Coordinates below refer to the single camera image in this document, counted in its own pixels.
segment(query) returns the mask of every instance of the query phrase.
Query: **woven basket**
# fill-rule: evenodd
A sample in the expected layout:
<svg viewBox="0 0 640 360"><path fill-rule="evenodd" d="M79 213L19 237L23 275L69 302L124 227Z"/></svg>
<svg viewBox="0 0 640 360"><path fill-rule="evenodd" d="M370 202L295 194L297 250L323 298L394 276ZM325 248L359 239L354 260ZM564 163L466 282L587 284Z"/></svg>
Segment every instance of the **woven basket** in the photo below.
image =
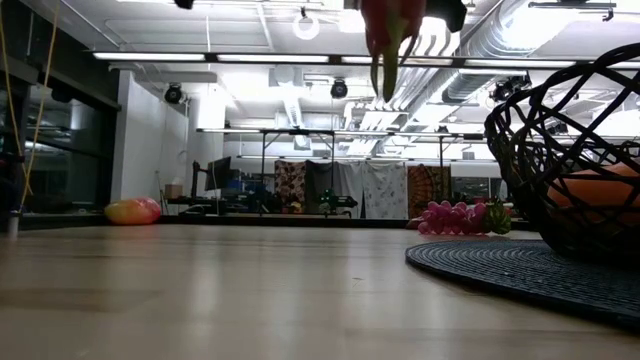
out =
<svg viewBox="0 0 640 360"><path fill-rule="evenodd" d="M640 174L636 162L640 145L634 141L608 142L594 133L630 95L640 94L640 72L629 78L611 69L614 64L637 57L640 44L632 44L610 51L593 63L558 71L544 84L514 94L487 117L487 143L516 206L537 226L545 242L563 255L640 263L640 220L634 220L640 219L640 207L632 204L640 193L640 176L620 176L603 168L624 163ZM620 84L623 90L590 125L583 126L562 110L596 74ZM562 84L569 91L559 103L547 105L550 89ZM524 123L516 132L510 129L512 117ZM564 123L581 135L560 143L545 130L549 120ZM596 175L571 175L579 170L593 170ZM566 179L614 181L633 190L624 204L593 206L571 194ZM547 195L550 187L568 198L571 205L559 206Z"/></svg>

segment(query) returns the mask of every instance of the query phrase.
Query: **round placemat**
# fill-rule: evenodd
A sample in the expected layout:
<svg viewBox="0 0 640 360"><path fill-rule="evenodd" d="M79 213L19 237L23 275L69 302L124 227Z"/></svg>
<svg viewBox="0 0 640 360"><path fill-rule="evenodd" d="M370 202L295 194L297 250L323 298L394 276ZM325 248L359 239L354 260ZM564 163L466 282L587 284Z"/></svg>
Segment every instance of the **round placemat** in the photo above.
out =
<svg viewBox="0 0 640 360"><path fill-rule="evenodd" d="M640 330L639 270L564 258L533 240L423 244L407 249L406 259L490 291Z"/></svg>

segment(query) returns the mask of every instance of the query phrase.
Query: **pink grapes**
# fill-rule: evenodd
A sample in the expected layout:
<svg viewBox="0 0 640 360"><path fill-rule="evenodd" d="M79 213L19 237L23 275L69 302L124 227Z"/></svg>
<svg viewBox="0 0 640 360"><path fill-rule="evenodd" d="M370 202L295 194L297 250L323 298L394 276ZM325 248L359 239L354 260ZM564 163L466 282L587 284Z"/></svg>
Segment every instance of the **pink grapes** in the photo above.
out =
<svg viewBox="0 0 640 360"><path fill-rule="evenodd" d="M477 204L473 209L465 203L451 206L448 201L438 204L429 203L427 211L422 213L422 222L418 225L420 234L448 235L448 234L485 234L483 227L484 215L487 212L485 204Z"/></svg>

